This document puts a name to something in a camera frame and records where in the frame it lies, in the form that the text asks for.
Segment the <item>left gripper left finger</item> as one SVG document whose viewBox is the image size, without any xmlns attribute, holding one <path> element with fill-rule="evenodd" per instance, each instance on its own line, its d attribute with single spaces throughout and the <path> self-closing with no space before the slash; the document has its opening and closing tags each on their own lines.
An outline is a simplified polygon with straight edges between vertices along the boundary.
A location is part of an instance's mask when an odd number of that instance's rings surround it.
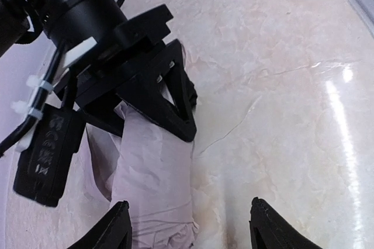
<svg viewBox="0 0 374 249">
<path fill-rule="evenodd" d="M 68 249 L 131 249 L 132 233 L 129 203 L 120 201 Z"/>
</svg>

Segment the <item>pink folding umbrella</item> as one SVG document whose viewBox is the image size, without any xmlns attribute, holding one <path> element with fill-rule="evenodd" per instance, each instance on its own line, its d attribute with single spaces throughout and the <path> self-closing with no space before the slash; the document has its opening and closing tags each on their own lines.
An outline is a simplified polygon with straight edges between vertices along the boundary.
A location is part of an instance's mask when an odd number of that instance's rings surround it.
<svg viewBox="0 0 374 249">
<path fill-rule="evenodd" d="M 129 203 L 133 248 L 192 248 L 193 144 L 151 123 L 125 102 L 115 108 L 124 121 L 114 136 L 87 125 L 79 158 L 87 193 L 109 207 Z"/>
</svg>

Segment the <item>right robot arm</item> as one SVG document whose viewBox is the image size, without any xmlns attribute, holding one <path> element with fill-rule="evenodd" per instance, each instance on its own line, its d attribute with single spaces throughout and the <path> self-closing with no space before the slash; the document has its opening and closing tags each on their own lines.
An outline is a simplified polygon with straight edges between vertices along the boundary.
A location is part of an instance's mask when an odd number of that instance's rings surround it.
<svg viewBox="0 0 374 249">
<path fill-rule="evenodd" d="M 77 78 L 75 103 L 84 120 L 117 136 L 126 103 L 181 140 L 196 136 L 197 94 L 183 66 L 179 40 L 164 43 L 173 18 L 165 5 L 128 19 L 124 0 L 1 0 L 1 50 L 44 33 L 67 42 L 78 58 L 65 66 Z"/>
</svg>

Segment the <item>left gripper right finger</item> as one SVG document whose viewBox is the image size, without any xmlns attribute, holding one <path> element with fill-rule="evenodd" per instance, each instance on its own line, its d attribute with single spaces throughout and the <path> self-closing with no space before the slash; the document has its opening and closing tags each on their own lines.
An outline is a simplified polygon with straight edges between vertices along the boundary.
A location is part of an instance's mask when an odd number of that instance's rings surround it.
<svg viewBox="0 0 374 249">
<path fill-rule="evenodd" d="M 271 205 L 261 198 L 251 202 L 251 246 L 257 249 L 320 249 L 293 228 Z"/>
</svg>

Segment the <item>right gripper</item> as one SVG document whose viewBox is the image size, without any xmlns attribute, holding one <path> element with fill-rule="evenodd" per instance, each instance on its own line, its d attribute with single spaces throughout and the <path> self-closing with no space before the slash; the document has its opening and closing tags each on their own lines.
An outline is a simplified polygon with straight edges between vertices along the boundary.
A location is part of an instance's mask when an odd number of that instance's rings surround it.
<svg viewBox="0 0 374 249">
<path fill-rule="evenodd" d="M 124 120 L 110 108 L 123 101 L 181 140 L 194 140 L 196 91 L 184 69 L 182 45 L 163 41 L 172 18 L 162 4 L 121 23 L 72 67 L 74 104 L 88 124 L 122 137 Z M 67 82 L 63 77 L 55 87 L 60 101 Z"/>
</svg>

